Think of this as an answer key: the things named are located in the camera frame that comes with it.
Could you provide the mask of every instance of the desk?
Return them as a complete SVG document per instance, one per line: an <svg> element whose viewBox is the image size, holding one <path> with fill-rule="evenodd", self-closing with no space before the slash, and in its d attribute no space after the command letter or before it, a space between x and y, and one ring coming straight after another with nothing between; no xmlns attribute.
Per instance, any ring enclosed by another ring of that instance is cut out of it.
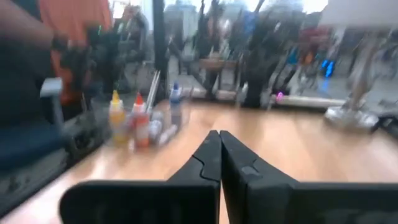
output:
<svg viewBox="0 0 398 224"><path fill-rule="evenodd" d="M192 105L190 123L162 149L137 153L103 146L0 223L59 224L59 198L82 180L167 179L212 129L228 130L267 162L297 180L398 181L398 144L382 131L372 136L342 133L328 127L320 114ZM220 223L227 224L223 200L222 197Z"/></svg>

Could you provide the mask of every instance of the orange shirt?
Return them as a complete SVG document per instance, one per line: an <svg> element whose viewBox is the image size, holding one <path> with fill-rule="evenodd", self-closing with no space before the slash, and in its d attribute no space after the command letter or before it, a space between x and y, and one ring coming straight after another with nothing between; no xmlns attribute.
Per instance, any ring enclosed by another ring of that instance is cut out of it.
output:
<svg viewBox="0 0 398 224"><path fill-rule="evenodd" d="M108 0L38 0L41 18L47 26L66 34L70 40L86 42L84 25L101 24L105 30L112 26ZM80 100L81 93L72 91L72 74L60 67L60 54L51 53L55 75L63 79L61 101L67 104Z"/></svg>

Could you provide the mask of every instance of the black chair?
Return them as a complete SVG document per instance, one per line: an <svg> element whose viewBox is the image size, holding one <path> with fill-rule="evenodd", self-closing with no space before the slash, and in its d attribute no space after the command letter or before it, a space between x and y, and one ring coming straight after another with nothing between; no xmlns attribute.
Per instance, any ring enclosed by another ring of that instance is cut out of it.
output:
<svg viewBox="0 0 398 224"><path fill-rule="evenodd" d="M2 217L66 169L68 138L62 132L63 123L51 124L44 118L33 78L2 73L0 104ZM55 116L60 116L59 103L54 110L58 111Z"/></svg>

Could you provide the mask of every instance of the person's arm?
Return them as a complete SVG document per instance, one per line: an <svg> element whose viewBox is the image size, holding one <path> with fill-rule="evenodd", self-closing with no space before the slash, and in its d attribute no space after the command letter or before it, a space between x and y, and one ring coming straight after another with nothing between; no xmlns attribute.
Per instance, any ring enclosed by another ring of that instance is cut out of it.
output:
<svg viewBox="0 0 398 224"><path fill-rule="evenodd" d="M54 31L10 0L0 0L0 37L49 49Z"/></svg>

